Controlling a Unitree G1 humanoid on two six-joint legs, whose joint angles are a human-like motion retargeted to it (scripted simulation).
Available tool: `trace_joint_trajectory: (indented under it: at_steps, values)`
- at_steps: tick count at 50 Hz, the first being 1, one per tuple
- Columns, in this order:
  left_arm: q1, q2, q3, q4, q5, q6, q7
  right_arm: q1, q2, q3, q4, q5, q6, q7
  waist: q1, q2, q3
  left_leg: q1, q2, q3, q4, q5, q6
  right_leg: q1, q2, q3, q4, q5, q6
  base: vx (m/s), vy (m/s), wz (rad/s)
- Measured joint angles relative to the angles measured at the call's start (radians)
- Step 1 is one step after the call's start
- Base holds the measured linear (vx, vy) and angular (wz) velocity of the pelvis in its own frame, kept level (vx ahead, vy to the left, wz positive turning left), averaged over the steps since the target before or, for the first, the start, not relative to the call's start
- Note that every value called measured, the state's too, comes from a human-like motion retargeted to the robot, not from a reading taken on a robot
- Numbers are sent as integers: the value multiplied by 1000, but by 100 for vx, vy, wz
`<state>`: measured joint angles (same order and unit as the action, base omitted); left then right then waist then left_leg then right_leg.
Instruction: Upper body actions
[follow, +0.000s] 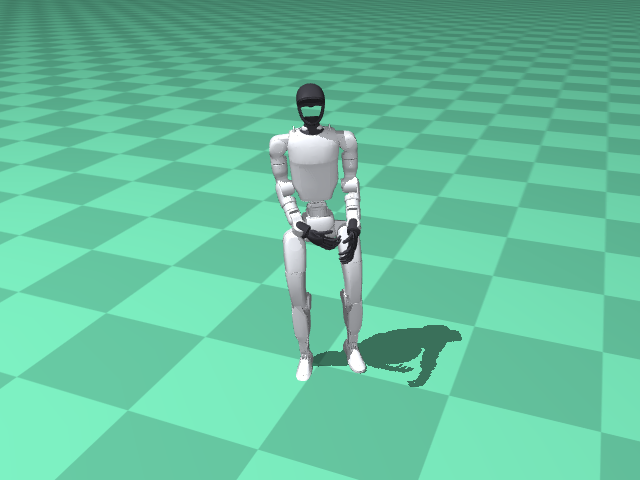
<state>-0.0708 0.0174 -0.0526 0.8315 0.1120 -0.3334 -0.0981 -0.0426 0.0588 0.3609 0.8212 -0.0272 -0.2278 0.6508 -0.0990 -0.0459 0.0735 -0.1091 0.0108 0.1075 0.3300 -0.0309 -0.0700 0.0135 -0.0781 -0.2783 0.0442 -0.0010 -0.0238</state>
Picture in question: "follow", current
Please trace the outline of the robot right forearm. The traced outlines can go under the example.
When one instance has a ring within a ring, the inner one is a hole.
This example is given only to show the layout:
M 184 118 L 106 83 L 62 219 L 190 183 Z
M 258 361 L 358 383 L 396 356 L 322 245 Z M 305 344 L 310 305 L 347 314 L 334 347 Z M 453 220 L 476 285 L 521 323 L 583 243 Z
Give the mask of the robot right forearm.
M 281 187 L 280 187 L 280 185 L 278 183 L 276 184 L 275 189 L 276 189 L 276 193 L 277 193 L 278 200 L 279 200 L 279 203 L 281 205 L 281 208 L 284 210 L 286 218 L 288 220 L 288 223 L 292 227 L 293 234 L 295 236 L 301 237 L 303 235 L 303 231 L 296 227 L 296 223 L 298 221 L 302 221 L 302 222 L 304 222 L 304 221 L 302 219 L 301 213 L 300 213 L 300 211 L 298 209 L 298 206 L 296 204 L 295 197 L 293 197 L 293 196 L 283 197 L 283 194 L 282 194 L 282 191 L 281 191 Z

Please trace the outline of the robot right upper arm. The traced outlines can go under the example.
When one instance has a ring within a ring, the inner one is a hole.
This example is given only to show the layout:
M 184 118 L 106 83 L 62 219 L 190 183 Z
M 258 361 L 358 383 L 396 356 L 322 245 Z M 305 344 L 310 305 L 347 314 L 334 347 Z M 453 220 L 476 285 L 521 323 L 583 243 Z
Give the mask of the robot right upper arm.
M 293 195 L 295 188 L 292 180 L 288 180 L 287 157 L 283 154 L 288 150 L 288 134 L 275 135 L 269 142 L 269 153 L 271 160 L 272 172 L 281 187 L 283 197 Z

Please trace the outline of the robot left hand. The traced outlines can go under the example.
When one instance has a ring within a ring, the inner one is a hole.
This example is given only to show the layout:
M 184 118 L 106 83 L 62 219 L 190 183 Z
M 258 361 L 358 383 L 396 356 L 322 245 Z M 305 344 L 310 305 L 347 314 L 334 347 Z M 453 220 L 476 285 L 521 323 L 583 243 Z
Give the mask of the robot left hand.
M 345 255 L 340 257 L 339 260 L 342 264 L 347 264 L 352 261 L 354 253 L 358 243 L 358 236 L 360 235 L 360 229 L 357 227 L 357 220 L 352 218 L 348 222 L 347 234 L 348 238 L 343 241 L 343 244 L 348 242 L 348 247 L 344 252 L 338 253 L 338 255 Z

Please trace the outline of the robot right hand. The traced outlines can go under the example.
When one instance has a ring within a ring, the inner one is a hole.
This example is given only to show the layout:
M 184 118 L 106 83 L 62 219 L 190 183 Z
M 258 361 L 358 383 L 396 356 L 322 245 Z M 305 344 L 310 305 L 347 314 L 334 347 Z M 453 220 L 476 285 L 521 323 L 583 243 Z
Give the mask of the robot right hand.
M 341 235 L 337 238 L 330 238 L 325 236 L 326 234 L 333 233 L 332 230 L 321 232 L 311 230 L 311 226 L 305 224 L 302 221 L 298 221 L 296 223 L 296 227 L 303 231 L 303 235 L 301 236 L 303 239 L 308 238 L 313 244 L 320 246 L 321 248 L 324 248 L 326 250 L 334 249 L 341 242 Z

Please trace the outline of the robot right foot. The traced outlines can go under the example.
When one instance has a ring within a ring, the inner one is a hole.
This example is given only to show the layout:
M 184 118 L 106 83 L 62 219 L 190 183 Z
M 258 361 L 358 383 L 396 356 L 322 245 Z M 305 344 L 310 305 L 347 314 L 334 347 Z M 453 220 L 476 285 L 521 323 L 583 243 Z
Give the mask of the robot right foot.
M 310 350 L 309 350 L 310 351 Z M 306 381 L 310 378 L 311 374 L 312 374 L 312 363 L 313 363 L 313 354 L 310 351 L 310 358 L 309 358 L 309 362 L 307 360 L 307 355 L 304 355 L 304 358 L 301 360 L 299 360 L 299 364 L 298 364 L 298 368 L 297 368 L 297 372 L 296 372 L 296 378 L 299 381 Z

